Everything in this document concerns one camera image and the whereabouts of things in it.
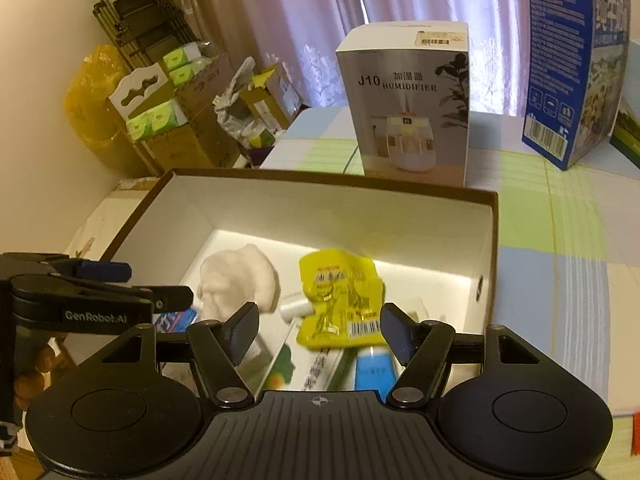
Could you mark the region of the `person's left hand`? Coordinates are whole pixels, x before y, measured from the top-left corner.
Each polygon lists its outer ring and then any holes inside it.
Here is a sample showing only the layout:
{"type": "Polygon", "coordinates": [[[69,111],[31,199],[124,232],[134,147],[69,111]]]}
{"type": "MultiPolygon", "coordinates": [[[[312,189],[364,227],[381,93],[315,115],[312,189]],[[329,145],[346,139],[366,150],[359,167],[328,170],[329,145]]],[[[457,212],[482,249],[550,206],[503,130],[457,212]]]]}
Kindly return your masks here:
{"type": "Polygon", "coordinates": [[[22,412],[26,412],[32,400],[50,385],[51,378],[47,379],[54,370],[58,370],[65,363],[62,352],[56,353],[48,344],[38,351],[35,364],[25,374],[14,380],[14,404],[22,412]]]}

